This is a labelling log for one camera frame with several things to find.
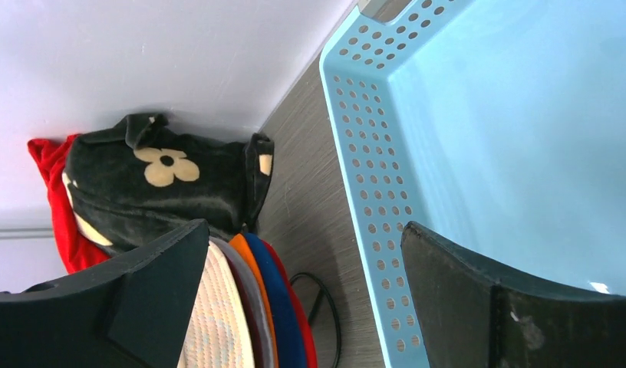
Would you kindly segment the orange hat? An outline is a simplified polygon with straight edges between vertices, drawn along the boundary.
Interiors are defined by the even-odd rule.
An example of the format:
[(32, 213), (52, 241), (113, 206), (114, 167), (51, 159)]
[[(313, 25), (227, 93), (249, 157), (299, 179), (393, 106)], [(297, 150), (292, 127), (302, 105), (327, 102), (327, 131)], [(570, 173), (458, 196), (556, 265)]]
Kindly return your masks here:
[(270, 364), (270, 367), (279, 367), (275, 326), (274, 326), (272, 311), (271, 311), (271, 307), (269, 303), (269, 296), (268, 296), (265, 283), (261, 275), (261, 271), (259, 269), (259, 265), (255, 259), (255, 256), (252, 253), (252, 250), (249, 247), (249, 243), (246, 241), (245, 236), (243, 234), (239, 233), (236, 236), (234, 236), (232, 240), (230, 241), (230, 245), (239, 253), (242, 259), (249, 266), (252, 272), (252, 275), (256, 283), (258, 284), (258, 288), (259, 288), (261, 299), (262, 299), (262, 307), (265, 312), (265, 319), (269, 326), (271, 348), (273, 352), (274, 362)]

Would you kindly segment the light blue plastic basket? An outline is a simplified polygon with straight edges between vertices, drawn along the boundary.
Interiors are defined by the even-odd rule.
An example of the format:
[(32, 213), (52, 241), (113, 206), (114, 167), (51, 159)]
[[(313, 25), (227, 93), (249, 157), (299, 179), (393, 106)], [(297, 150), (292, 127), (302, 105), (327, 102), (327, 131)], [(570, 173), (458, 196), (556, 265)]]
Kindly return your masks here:
[(386, 366), (432, 367), (408, 222), (626, 297), (626, 1), (355, 8), (320, 74)]

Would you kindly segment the grey bucket hat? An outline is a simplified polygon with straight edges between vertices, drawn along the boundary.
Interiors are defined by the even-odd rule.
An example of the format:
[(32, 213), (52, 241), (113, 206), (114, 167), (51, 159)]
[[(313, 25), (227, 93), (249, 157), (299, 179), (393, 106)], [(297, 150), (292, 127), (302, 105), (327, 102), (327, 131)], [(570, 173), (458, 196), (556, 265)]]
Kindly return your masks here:
[(245, 291), (248, 296), (250, 296), (252, 314), (259, 330), (260, 340), (262, 343), (264, 367), (270, 367), (270, 364), (274, 362), (273, 352), (271, 348), (269, 326), (265, 319), (265, 312), (262, 307), (262, 299), (258, 284), (256, 283), (249, 266), (228, 242), (214, 237), (209, 237), (209, 240), (225, 255), (229, 263), (229, 267), (234, 267), (241, 276)]

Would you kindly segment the blue bucket hat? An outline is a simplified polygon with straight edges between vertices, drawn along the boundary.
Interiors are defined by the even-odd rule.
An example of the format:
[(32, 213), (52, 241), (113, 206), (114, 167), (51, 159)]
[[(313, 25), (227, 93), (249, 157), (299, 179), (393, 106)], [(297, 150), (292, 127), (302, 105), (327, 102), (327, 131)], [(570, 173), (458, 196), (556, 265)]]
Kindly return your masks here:
[(276, 257), (259, 236), (245, 233), (243, 237), (259, 267), (268, 295), (276, 335), (278, 364), (286, 368), (308, 367), (298, 318)]

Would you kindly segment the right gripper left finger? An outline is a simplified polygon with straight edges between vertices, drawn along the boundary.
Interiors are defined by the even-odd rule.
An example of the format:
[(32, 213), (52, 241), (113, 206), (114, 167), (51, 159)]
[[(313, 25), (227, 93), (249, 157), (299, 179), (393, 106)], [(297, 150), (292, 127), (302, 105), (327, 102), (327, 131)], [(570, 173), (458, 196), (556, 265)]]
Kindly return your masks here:
[(193, 220), (17, 294), (0, 292), (0, 367), (175, 367), (206, 263)]

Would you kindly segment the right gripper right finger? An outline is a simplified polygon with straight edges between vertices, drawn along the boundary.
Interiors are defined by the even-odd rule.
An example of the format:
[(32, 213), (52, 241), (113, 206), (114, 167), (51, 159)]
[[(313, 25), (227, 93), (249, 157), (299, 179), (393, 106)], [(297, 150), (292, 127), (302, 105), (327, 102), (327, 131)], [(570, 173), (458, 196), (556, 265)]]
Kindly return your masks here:
[(417, 222), (403, 263), (432, 367), (626, 367), (626, 297), (533, 276)]

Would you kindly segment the beige bucket hat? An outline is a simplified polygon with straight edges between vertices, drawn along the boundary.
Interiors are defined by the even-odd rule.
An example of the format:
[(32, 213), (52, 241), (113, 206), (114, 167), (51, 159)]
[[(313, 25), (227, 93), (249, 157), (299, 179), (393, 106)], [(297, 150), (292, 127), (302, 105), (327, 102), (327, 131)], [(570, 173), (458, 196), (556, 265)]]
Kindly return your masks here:
[(226, 256), (209, 243), (179, 367), (254, 367), (251, 337)]

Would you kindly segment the red bucket hat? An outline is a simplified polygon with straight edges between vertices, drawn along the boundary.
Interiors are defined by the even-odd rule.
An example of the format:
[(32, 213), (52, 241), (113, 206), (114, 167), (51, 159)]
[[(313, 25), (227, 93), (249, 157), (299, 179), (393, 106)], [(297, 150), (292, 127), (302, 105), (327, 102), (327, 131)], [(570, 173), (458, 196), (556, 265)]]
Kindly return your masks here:
[(297, 318), (298, 328), (301, 335), (302, 342), (304, 344), (306, 359), (307, 359), (307, 368), (318, 368), (318, 358), (315, 349), (315, 342), (313, 340), (311, 327), (308, 322), (308, 318), (305, 315), (304, 309), (300, 303), (300, 300), (296, 296), (295, 292), (292, 289), (288, 281), (288, 275), (286, 274), (285, 267), (283, 266), (279, 256), (277, 255), (274, 248), (266, 241), (262, 241), (268, 252), (270, 253), (272, 260), (275, 262), (275, 265), (282, 277), (282, 280), (285, 282), (288, 296), (292, 303), (293, 309), (295, 311), (295, 316)]

